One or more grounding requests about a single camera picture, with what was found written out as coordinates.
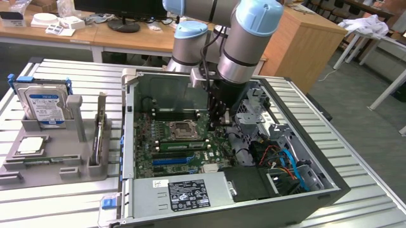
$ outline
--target gray floor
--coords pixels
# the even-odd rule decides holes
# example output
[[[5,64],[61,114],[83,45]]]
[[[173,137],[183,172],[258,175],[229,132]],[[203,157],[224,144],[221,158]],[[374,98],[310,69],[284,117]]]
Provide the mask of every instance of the gray floor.
[[[18,74],[31,57],[91,61],[89,51],[55,47],[0,43],[0,53],[0,97],[8,89],[6,75]],[[320,78],[332,71],[339,54],[334,54]],[[139,56],[129,62],[143,64]],[[406,201],[406,138],[398,134],[398,130],[406,126],[406,104],[388,97],[376,111],[367,109],[386,87],[387,84],[370,71],[351,63],[344,64],[323,82],[316,82],[310,94],[332,115],[331,123],[348,143]]]

